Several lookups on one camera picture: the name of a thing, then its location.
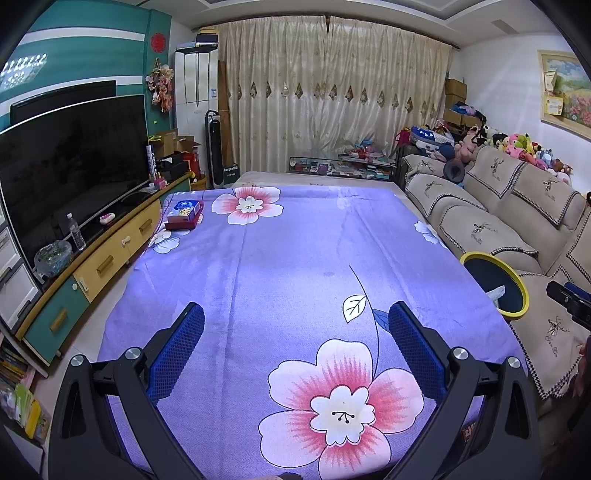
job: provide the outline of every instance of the cardboard box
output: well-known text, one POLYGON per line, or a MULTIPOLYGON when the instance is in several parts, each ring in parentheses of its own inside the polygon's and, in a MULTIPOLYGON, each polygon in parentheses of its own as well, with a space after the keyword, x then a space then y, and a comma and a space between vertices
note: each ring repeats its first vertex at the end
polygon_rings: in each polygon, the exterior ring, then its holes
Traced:
POLYGON ((443 111, 443 119, 446 122, 450 122, 454 125, 465 125, 466 127, 473 127, 476 125, 478 128, 482 127, 482 122, 478 119, 478 117, 470 115, 461 115, 451 110, 443 111))
POLYGON ((478 128, 482 128, 482 122, 476 116, 470 115, 462 115, 462 125, 466 125, 467 127, 477 126, 478 128))
POLYGON ((465 100, 468 94, 468 85, 459 80, 449 79, 445 82, 445 93, 446 95, 457 95, 465 100))
POLYGON ((159 137, 158 140, 153 140, 150 145, 154 147, 154 156, 156 158, 166 158, 174 153, 176 148, 176 139, 178 136, 178 129, 164 130, 157 132, 155 137, 159 137))
POLYGON ((460 97, 459 95, 446 95, 445 96, 445 108, 451 109, 458 102, 466 102, 465 98, 460 97))
POLYGON ((450 122, 451 124, 461 125, 462 124, 462 117, 463 115, 457 112, 453 112, 451 110, 444 110, 443 111, 443 119, 446 122, 450 122))
POLYGON ((154 147, 154 155, 158 159, 169 157, 175 152, 193 153, 197 147, 201 146, 195 141, 194 136, 179 135, 178 128, 157 132, 155 137, 159 139, 151 141, 150 145, 154 147))
POLYGON ((179 152, 193 153, 193 150, 199 146, 201 146, 201 143, 197 143, 194 136, 181 135, 177 137, 175 149, 179 152))

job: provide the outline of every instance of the pink flower print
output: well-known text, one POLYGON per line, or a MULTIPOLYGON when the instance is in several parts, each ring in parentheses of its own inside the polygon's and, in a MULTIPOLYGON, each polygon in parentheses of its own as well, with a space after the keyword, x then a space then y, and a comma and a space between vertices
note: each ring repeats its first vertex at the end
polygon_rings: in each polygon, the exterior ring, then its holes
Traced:
POLYGON ((212 212, 227 215, 230 225, 254 223, 260 216, 276 217, 283 207, 275 205, 281 191, 276 187, 238 187, 236 195, 222 193, 213 201, 212 212))
POLYGON ((319 459, 322 480, 384 468, 384 434, 410 428, 424 400, 413 375, 399 368, 372 380, 372 358, 360 342, 323 343, 316 364, 287 360, 269 375, 271 398, 289 410, 259 424, 261 453, 273 465, 296 468, 319 459))

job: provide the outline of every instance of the sofa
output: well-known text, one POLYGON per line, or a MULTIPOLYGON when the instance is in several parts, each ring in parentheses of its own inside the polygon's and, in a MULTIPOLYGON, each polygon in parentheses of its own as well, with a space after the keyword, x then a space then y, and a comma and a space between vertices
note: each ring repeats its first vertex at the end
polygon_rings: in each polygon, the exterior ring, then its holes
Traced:
POLYGON ((560 404, 577 373, 578 348, 590 332, 549 299, 555 280, 591 291, 591 205, 566 183, 493 147, 466 166, 463 188, 443 178, 443 163, 403 159, 400 185, 449 250, 492 254, 515 269, 530 308, 510 327, 538 394, 538 415, 560 404))

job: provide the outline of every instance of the floor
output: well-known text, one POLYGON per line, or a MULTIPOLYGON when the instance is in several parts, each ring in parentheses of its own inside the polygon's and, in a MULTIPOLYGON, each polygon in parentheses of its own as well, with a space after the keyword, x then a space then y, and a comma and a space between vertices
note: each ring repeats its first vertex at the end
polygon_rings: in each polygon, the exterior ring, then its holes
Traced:
MULTIPOLYGON (((62 352, 63 359, 58 364, 57 369, 53 372, 49 378, 43 378, 37 380, 37 384, 34 388, 34 394, 37 400, 46 408, 48 411, 53 412, 56 406, 57 394, 60 391, 61 381, 66 373, 66 368, 70 358, 79 353, 86 355, 88 360, 96 362, 99 356, 100 344, 103 339, 103 332, 105 331, 105 323, 111 310, 115 307, 127 285, 127 280, 133 268, 127 267, 121 276, 113 283, 111 289, 102 298, 100 303, 96 306, 94 312, 88 317, 86 323, 81 328, 76 338, 65 352, 62 352)), ((49 448, 49 437, 47 435, 47 441, 43 446, 45 450, 43 460, 43 478, 47 480, 47 451, 49 448)))

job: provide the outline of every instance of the tower fan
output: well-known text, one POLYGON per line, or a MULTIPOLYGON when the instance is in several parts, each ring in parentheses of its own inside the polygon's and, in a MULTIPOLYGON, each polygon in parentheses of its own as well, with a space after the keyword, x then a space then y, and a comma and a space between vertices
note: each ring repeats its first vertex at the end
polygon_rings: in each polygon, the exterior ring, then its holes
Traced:
POLYGON ((207 147, 207 166, 209 167, 209 184, 215 189, 222 188, 222 124, 220 115, 215 110, 208 110, 205 114, 205 143, 207 147))

